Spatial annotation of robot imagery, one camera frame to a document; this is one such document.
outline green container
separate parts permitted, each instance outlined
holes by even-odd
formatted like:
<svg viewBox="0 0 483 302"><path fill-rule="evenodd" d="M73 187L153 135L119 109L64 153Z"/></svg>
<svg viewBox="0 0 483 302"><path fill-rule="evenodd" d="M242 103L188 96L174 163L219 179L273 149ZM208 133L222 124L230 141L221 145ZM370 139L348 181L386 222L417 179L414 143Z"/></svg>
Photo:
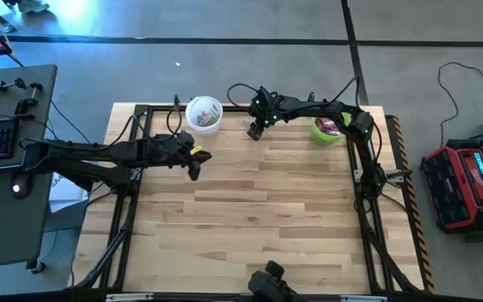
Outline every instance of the green container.
<svg viewBox="0 0 483 302"><path fill-rule="evenodd" d="M350 124L351 121L351 116L348 113L342 113L342 117L344 117L344 123L347 125ZM314 142L320 146L329 146L332 143L338 141L340 138L344 136L344 134L341 135L328 135L323 132L321 132L318 127L316 126L316 118L312 118L312 139Z"/></svg>

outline wire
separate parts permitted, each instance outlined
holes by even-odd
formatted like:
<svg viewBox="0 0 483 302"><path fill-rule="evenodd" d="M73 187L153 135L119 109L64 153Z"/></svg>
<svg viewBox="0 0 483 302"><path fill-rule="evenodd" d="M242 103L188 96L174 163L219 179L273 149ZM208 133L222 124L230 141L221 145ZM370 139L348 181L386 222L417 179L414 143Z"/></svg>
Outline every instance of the wire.
<svg viewBox="0 0 483 302"><path fill-rule="evenodd" d="M393 186L393 187L395 187L395 188L398 188L398 189L401 189L401 188L402 188L401 186L399 186L399 185L395 185L395 184L393 184L392 182L387 182L387 183L388 183L390 186Z"/></svg>
<svg viewBox="0 0 483 302"><path fill-rule="evenodd" d="M13 117L13 116L8 116L8 115L0 115L0 117L15 118L15 117ZM31 119L20 119L20 121L24 121L24 122L36 122L36 123L39 123L40 125L44 126L46 129L48 129L48 130L51 132L51 134L53 134L53 135L54 135L54 138L55 138L55 139L58 139L58 138L57 138L57 135L55 135L54 130L50 129L50 128L48 127L48 125L46 125L45 123L43 123L43 122L41 122L41 121L37 121L37 120L31 120Z"/></svg>
<svg viewBox="0 0 483 302"><path fill-rule="evenodd" d="M16 64L18 64L20 67L23 67L22 62L20 62L20 61L18 60L18 58L17 58L17 57L15 57L13 54L8 54L7 56L8 56L9 58L13 59L13 61L14 61L14 62L16 62Z"/></svg>
<svg viewBox="0 0 483 302"><path fill-rule="evenodd" d="M57 138L57 136L55 135L55 128L54 128L54 124L52 124L52 123L51 123L51 121L49 120L49 117L48 117L48 124L49 124L49 126L51 127L51 130L52 130L52 132L53 132L54 136Z"/></svg>
<svg viewBox="0 0 483 302"><path fill-rule="evenodd" d="M361 108L361 106L359 106L359 83L361 82L361 79L359 78L359 76L357 76L357 81L356 81L356 106L357 108Z"/></svg>
<svg viewBox="0 0 483 302"><path fill-rule="evenodd" d="M379 154L382 152L383 140L382 140L382 132L379 131L379 127L377 126L376 122L374 122L374 128L376 128L377 137L379 138L379 148L377 149L377 155L374 158L374 162L377 163L377 160L379 159Z"/></svg>
<svg viewBox="0 0 483 302"><path fill-rule="evenodd" d="M85 134L83 134L82 131L80 131L80 129L78 129L68 118L65 117L65 115L59 110L59 108L57 108L57 106L55 105L55 103L52 101L52 100L49 100L51 102L51 104L54 106L55 110L78 132L81 134L81 136L88 142L88 143L91 143L91 141L89 140L89 138L87 138L85 136Z"/></svg>
<svg viewBox="0 0 483 302"><path fill-rule="evenodd" d="M91 195L92 193L96 192L98 189L100 189L105 184L106 183L102 181L100 185L98 185L96 188L92 189L91 192L89 192L89 195Z"/></svg>
<svg viewBox="0 0 483 302"><path fill-rule="evenodd" d="M385 195L383 193L381 193L381 196L383 196L383 197L389 199L390 201L394 202L395 204L399 205L404 211L406 211L406 212L408 211L408 209L406 209L406 206L404 206L400 201L395 200L394 198L392 198L388 195Z"/></svg>
<svg viewBox="0 0 483 302"><path fill-rule="evenodd" d="M236 106L236 107L242 107L241 105L236 104L236 103L235 103L235 102L234 102L234 101L231 99L231 90L232 90L232 88L236 88L236 87L238 87L238 86L244 86L244 87L247 87L247 88L251 89L252 91L255 91L256 93L258 93L258 90L256 90L255 88L253 88L253 87L251 87L251 86L249 86L249 85L247 85L247 84L243 84L243 83L237 83L237 84L232 85L232 86L231 86L231 87L230 87L230 88L229 88L229 89L226 91L226 98L228 99L228 101L229 101L229 102L230 102L232 105L234 105L234 106Z"/></svg>
<svg viewBox="0 0 483 302"><path fill-rule="evenodd" d="M46 255L48 255L49 253L51 253L51 251L54 250L55 243L57 242L57 234L58 234L58 231L55 231L54 241L51 243L51 247L49 247L49 249L46 252L44 252L42 255L40 255L39 259L46 257Z"/></svg>
<svg viewBox="0 0 483 302"><path fill-rule="evenodd" d="M354 76L353 78L351 78L351 80L348 82L348 84L346 84L344 86L344 88L342 88L342 90L339 92L339 94L337 94L331 101L336 101L338 100L338 98L342 95L342 93L344 93L344 91L346 91L346 89L348 89L351 85L351 83L353 83L353 81L356 81L357 82L357 88L356 88L356 93L358 93L359 91L359 81L358 81L359 77L356 75Z"/></svg>
<svg viewBox="0 0 483 302"><path fill-rule="evenodd" d="M146 131L144 131L144 127L143 125L141 125L141 122L139 121L139 117L137 117L135 114L133 114L132 116L130 116L130 118L132 118L133 120L135 120L135 122L138 123L138 128L143 131L143 134L146 133Z"/></svg>
<svg viewBox="0 0 483 302"><path fill-rule="evenodd" d="M357 108L361 109L361 106L359 106L359 83L360 83L360 79L359 79L358 76L356 76L352 80L356 80L356 106L357 106ZM379 139L379 147L377 148L377 154L376 154L376 157L374 158L374 163L377 163L377 160L379 160L379 155L382 153L383 139L382 139L382 132L379 130L379 127L377 126L376 122L374 122L374 128L377 131L377 138Z"/></svg>
<svg viewBox="0 0 483 302"><path fill-rule="evenodd" d="M107 146L98 148L97 150L106 150L106 149L112 147L115 143L117 143L122 138L122 135L126 132L127 126L130 124L130 121L132 121L132 119L136 119L136 117L133 115L133 116L130 116L128 118L128 120L126 121L126 124L124 125L124 128L122 129L122 131L120 132L120 134L118 135L118 137L113 142L111 142ZM69 150L88 150L88 149L84 149L84 148L75 148L75 147L70 147L70 146L67 147L67 146L61 145L59 143L52 143L50 141L45 141L45 140L36 139L36 138L23 138L23 139L21 139L18 142L18 146L21 149L24 149L25 148L23 146L23 142L46 143L46 144L51 145L51 146L55 146L55 147L58 147L58 148L65 148L65 149L69 149Z"/></svg>
<svg viewBox="0 0 483 302"><path fill-rule="evenodd" d="M458 65L458 66L461 66L461 67L466 68L466 69L469 69L469 70L476 70L483 77L483 72L480 69L478 69L476 67L472 67L472 66L463 65L463 64L461 64L459 62L455 62L455 61L450 61L450 62L445 63L445 64L443 64L443 65L441 65L439 67L438 74L437 74L437 82L439 83L439 86L441 86L441 88L443 88L443 90L449 96L449 98L452 101L452 104L454 105L454 108L456 110L456 113L452 117L449 117L449 118L444 119L439 124L439 127L441 128L441 144L439 145L440 148L443 147L443 144L444 144L444 124L446 122L448 122L448 121L451 121L451 120L457 118L459 116L459 114L460 114L460 109L458 108L458 104L456 103L456 100L454 99L454 97L452 96L452 94L450 93L450 91L443 85L443 83L441 83L441 70L445 66L448 66L448 65Z"/></svg>
<svg viewBox="0 0 483 302"><path fill-rule="evenodd" d="M370 201L368 202L368 205L369 206L368 206L368 209L365 211L365 214L368 214L370 211L372 211L372 203ZM353 200L353 209L356 212L359 212L359 206L357 205L357 199Z"/></svg>
<svg viewBox="0 0 483 302"><path fill-rule="evenodd" d="M100 199L102 199L102 198L104 198L104 197L107 197L107 196L109 196L109 195L111 195L111 194L112 194L112 192L111 192L111 191L109 191L108 193L106 193L106 194L104 194L104 195L100 195L100 196L98 196L97 198L95 198L95 199L93 199L93 200L90 200L90 201L89 201L89 203L87 203L87 206L86 206L85 208L89 207L91 204L93 204L93 203L95 203L95 202L99 201Z"/></svg>
<svg viewBox="0 0 483 302"><path fill-rule="evenodd" d="M74 300L74 285L75 285L75 275L74 275L74 259L75 255L72 256L70 260L70 302Z"/></svg>
<svg viewBox="0 0 483 302"><path fill-rule="evenodd" d="M179 118L179 120L178 120L178 126L176 127L176 129L174 131L171 128L171 125L170 125L170 117L171 117L171 113L173 113L173 112L177 112L178 113L178 118ZM182 127L182 113L180 113L180 110L177 107L173 107L171 110L169 110L169 113L167 113L167 121L166 121L166 123L167 123L167 128L171 132L171 135L169 135L167 138L158 140L159 143L166 142L166 141L170 140L171 138L173 138L175 135L178 134L178 131Z"/></svg>
<svg viewBox="0 0 483 302"><path fill-rule="evenodd" d="M27 173L27 172L29 172L29 171L31 171L31 170L37 169L37 168L38 168L38 167L39 167L39 166L40 166L40 165L41 165L41 164L42 164L42 163L43 163L45 160L47 160L47 159L48 159L48 157L44 157L44 158L43 158L43 159L41 159L41 160L40 160L40 161L39 161L39 162L38 162L36 165L34 165L34 166L33 166L33 167L31 167L31 168L27 168L27 167L25 167L25 169L23 169L23 172L26 172L26 173Z"/></svg>

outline wooden table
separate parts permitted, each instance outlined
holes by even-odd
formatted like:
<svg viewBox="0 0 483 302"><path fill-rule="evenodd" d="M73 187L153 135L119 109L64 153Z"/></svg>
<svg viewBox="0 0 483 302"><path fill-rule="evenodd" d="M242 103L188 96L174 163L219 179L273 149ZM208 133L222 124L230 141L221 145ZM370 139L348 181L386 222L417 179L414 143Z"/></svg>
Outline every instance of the wooden table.
<svg viewBox="0 0 483 302"><path fill-rule="evenodd" d="M106 143L119 134L135 105L113 105ZM382 108L363 109L382 131L380 163L395 168ZM153 133L168 132L165 116L154 113ZM180 167L147 169L124 290L246 293L251 274L274 260L300 293L368 294L345 140L315 146L309 121L278 123L254 142L246 135L248 115L226 112L216 138L195 136L196 145L213 154L198 181L190 181ZM182 129L192 133L185 121ZM376 134L373 142L377 149ZM388 185L384 192L403 202L399 189ZM73 266L76 282L106 248L114 202L110 196L87 210ZM389 253L423 289L408 215L384 197L379 206ZM375 262L383 284L379 257Z"/></svg>

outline gray floor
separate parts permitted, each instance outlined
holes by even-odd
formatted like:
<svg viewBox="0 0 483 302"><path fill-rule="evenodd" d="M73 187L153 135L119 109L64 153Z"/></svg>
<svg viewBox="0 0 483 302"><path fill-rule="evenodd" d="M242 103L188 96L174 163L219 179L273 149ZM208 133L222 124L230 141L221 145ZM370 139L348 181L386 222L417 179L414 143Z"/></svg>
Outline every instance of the gray floor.
<svg viewBox="0 0 483 302"><path fill-rule="evenodd" d="M52 13L22 16L0 7L20 35L106 37L344 39L340 0L109 0L48 1ZM482 40L483 0L350 0L358 39ZM59 66L54 101L91 140L103 140L113 102L171 102L211 95L224 101L228 86L245 82L283 94L333 96L353 75L346 46L45 44L13 43L26 65ZM438 293L483 298L483 243L436 228L418 175L422 156L439 146L439 122L454 108L437 85L437 69L457 60L483 70L483 49L360 48L368 100L401 119ZM0 57L0 68L14 63ZM478 133L483 80L450 66L442 81L460 106L445 139ZM237 100L250 94L238 91ZM353 91L342 99L352 103ZM55 111L55 130L82 141ZM70 219L82 219L79 211ZM31 275L24 263L0 267L0 294L62 289L79 230L44 236L49 268Z"/></svg>

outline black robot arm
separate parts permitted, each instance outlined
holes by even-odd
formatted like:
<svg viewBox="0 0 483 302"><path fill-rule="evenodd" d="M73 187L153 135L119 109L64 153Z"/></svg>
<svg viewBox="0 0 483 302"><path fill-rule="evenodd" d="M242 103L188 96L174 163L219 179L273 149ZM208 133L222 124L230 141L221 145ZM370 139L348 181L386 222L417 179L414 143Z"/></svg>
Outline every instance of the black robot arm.
<svg viewBox="0 0 483 302"><path fill-rule="evenodd" d="M60 140L29 140L21 173L57 172L84 190L103 181L110 188L129 186L140 172L149 167L188 166L192 180L197 180L200 164L211 154L194 146L193 137L182 131L177 135L158 134L131 142L112 145L72 143ZM108 168L87 161L109 162Z"/></svg>
<svg viewBox="0 0 483 302"><path fill-rule="evenodd" d="M264 87L260 87L257 95L252 98L248 112L255 117L255 121L249 127L247 134L256 141L260 139L266 128L270 128L280 121L288 122L297 117L327 117L335 122L338 129L355 144L361 161L363 172L361 181L356 186L356 204L361 232L377 250L402 290L419 291L392 260L382 242L377 238L367 219L366 211L364 211L364 200L376 200L387 182L385 170L375 159L374 148L371 144L374 119L370 113L337 100L315 102L312 93L306 102L302 102L295 97L281 96L276 92L270 93ZM342 113L351 115L349 124L345 123Z"/></svg>
<svg viewBox="0 0 483 302"><path fill-rule="evenodd" d="M342 113L351 115L351 122L345 124ZM385 171L374 159L371 145L371 135L374 129L374 119L368 112L359 107L349 106L339 101L315 102L311 97L307 102L291 96L281 96L269 93L260 87L257 95L252 98L249 114L255 121L249 127L247 134L254 140L259 140L266 128L276 122L288 122L297 117L327 117L335 122L336 127L356 145L363 175L361 177L361 192L366 198L377 198L385 185Z"/></svg>

